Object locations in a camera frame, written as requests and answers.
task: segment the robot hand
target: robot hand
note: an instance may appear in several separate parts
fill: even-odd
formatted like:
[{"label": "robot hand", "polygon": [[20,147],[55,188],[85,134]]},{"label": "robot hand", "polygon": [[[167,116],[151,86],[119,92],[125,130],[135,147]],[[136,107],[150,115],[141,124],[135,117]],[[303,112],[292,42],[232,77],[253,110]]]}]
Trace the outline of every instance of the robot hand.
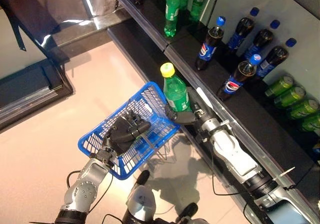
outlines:
[{"label": "robot hand", "polygon": [[150,122],[132,111],[117,117],[106,132],[99,151],[90,155],[76,182],[65,193],[55,224],[85,224],[91,204],[97,197],[98,186],[113,167],[113,160],[125,153],[136,137],[150,126]]}]

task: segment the floor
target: floor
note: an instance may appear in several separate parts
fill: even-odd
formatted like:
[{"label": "floor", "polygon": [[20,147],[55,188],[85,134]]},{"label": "floor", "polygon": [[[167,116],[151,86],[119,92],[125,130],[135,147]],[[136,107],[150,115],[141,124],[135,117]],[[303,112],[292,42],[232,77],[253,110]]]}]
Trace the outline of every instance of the floor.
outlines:
[{"label": "floor", "polygon": [[[88,161],[77,147],[78,139],[144,84],[113,42],[72,58],[66,70],[74,95],[0,134],[4,177],[0,183],[0,224],[54,222],[63,204],[68,173]],[[107,213],[122,218],[135,178],[145,168],[151,171],[147,185],[155,195],[156,218],[173,222],[187,204],[197,202],[199,210],[194,218],[210,224],[247,223],[230,197],[213,194],[208,166],[182,133],[170,140],[167,150],[166,162],[153,157],[127,180],[114,179],[86,223],[101,223]],[[107,175],[98,197],[110,179]],[[218,180],[215,188],[225,193]],[[105,223],[117,220],[107,218]]]}]

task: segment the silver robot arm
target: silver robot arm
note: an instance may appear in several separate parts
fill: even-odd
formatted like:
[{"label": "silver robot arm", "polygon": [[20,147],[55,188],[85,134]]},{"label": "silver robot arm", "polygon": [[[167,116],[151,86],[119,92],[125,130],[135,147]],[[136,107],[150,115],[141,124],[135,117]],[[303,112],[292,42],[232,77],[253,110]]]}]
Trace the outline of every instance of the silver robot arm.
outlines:
[{"label": "silver robot arm", "polygon": [[113,167],[116,156],[125,153],[136,137],[151,126],[133,112],[118,117],[107,131],[101,148],[81,170],[76,182],[64,195],[64,204],[55,224],[85,224],[90,207],[97,197],[98,187]]},{"label": "silver robot arm", "polygon": [[[277,204],[286,201],[290,203],[293,212],[302,217],[301,221],[298,222],[299,224],[312,223],[301,209],[293,203],[288,191],[279,186],[250,155],[241,149],[238,140],[229,133],[228,121],[220,123],[217,115],[194,89],[188,87],[187,91],[194,117],[190,118],[192,116],[190,113],[172,112],[168,107],[167,116],[178,123],[181,121],[181,124],[195,124],[199,130],[207,132],[214,153],[225,162],[228,170],[248,191],[254,203],[262,211],[267,211],[273,207],[278,208]],[[271,218],[271,220],[275,224],[295,223],[290,221],[278,222],[284,216],[286,216],[285,220],[288,220],[286,219],[288,214],[277,212],[274,215],[275,218]]]}]

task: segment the green can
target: green can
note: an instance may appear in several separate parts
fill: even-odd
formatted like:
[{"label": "green can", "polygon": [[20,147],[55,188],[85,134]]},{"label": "green can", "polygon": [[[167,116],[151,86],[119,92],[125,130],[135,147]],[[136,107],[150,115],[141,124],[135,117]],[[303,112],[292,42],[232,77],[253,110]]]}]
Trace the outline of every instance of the green can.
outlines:
[{"label": "green can", "polygon": [[274,82],[272,85],[269,86],[268,90],[265,95],[269,98],[277,97],[289,88],[291,88],[294,84],[294,79],[290,76],[282,76],[278,81]]},{"label": "green can", "polygon": [[274,99],[274,104],[278,108],[286,108],[303,99],[306,91],[300,86],[291,87],[286,92]]},{"label": "green can", "polygon": [[314,99],[306,99],[287,110],[290,119],[299,119],[319,110],[319,103]]},{"label": "green can", "polygon": [[299,129],[304,132],[310,132],[316,129],[320,129],[320,112],[306,117],[300,123]]}]

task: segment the blue shopping basket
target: blue shopping basket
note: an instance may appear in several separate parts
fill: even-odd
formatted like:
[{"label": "blue shopping basket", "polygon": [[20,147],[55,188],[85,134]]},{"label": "blue shopping basket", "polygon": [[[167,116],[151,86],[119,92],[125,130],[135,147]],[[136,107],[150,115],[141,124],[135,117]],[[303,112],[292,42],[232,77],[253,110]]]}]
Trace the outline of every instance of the blue shopping basket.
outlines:
[{"label": "blue shopping basket", "polygon": [[110,170],[117,179],[127,179],[179,129],[178,124],[167,118],[164,109],[166,103],[166,98],[158,85],[154,82],[146,83],[116,112],[81,137],[78,141],[79,149],[87,156],[90,153],[97,153],[104,135],[117,117],[124,115],[127,110],[138,113],[143,119],[151,122],[151,127],[145,132],[149,142],[142,137],[137,138],[127,152],[114,160],[114,167]]}]

